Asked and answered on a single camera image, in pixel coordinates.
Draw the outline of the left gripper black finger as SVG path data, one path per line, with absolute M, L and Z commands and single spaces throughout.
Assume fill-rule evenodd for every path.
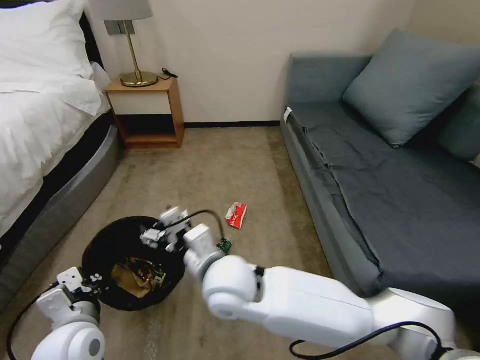
M 109 290 L 110 283 L 108 279 L 104 279 L 100 274 L 96 273 L 89 277 L 88 287 L 94 294 L 102 294 Z

